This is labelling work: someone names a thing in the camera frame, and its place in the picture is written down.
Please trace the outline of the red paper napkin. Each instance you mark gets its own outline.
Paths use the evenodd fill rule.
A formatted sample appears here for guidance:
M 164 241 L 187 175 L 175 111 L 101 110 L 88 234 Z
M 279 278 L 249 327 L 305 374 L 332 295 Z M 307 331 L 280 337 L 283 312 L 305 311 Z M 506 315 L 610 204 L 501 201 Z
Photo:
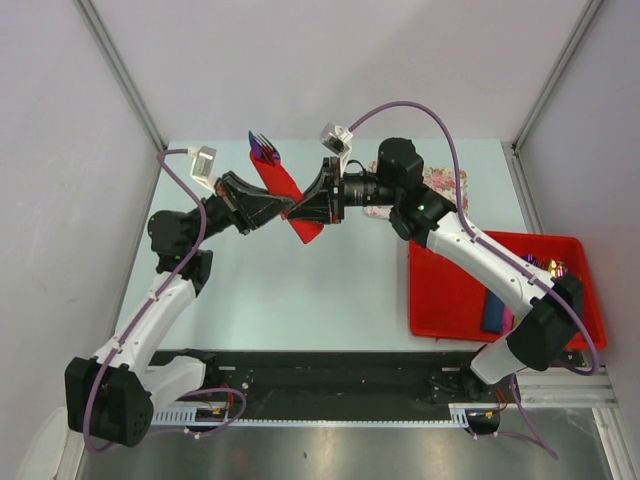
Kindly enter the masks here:
M 271 194 L 288 197 L 295 203 L 303 199 L 302 192 L 282 166 L 278 155 L 265 153 L 259 146 L 251 146 L 249 157 Z M 305 220 L 289 220 L 289 224 L 303 244 L 314 240 L 324 228 L 322 224 Z

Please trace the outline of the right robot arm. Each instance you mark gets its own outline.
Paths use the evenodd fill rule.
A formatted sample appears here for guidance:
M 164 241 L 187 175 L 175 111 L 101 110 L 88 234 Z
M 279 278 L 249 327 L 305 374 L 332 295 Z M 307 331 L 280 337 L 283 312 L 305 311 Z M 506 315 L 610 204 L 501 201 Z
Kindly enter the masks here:
M 387 206 L 401 239 L 456 264 L 519 318 L 515 328 L 481 349 L 461 376 L 469 399 L 486 400 L 498 381 L 524 368 L 547 370 L 577 334 L 586 332 L 582 282 L 572 274 L 555 278 L 525 261 L 473 225 L 459 202 L 426 186 L 424 161 L 411 140 L 384 140 L 376 171 L 360 175 L 345 171 L 350 140 L 326 137 L 321 142 L 332 154 L 290 218 L 330 224 L 340 222 L 349 206 Z

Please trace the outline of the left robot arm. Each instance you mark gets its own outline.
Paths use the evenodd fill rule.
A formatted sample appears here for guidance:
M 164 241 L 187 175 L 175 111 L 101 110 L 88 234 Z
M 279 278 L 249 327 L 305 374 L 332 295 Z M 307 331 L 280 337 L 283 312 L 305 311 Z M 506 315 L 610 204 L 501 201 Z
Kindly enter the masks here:
M 105 449 L 136 446 L 155 413 L 183 397 L 207 400 L 219 392 L 221 376 L 208 355 L 188 350 L 154 371 L 147 368 L 171 326 L 209 280 L 213 253 L 202 243 L 229 227 L 242 234 L 256 230 L 302 198 L 285 172 L 265 174 L 262 180 L 258 188 L 226 173 L 206 199 L 180 182 L 194 209 L 161 210 L 150 218 L 148 234 L 158 264 L 145 299 L 123 329 L 91 357 L 73 358 L 64 373 L 68 425 L 83 435 L 88 449 L 99 449 L 96 440 Z

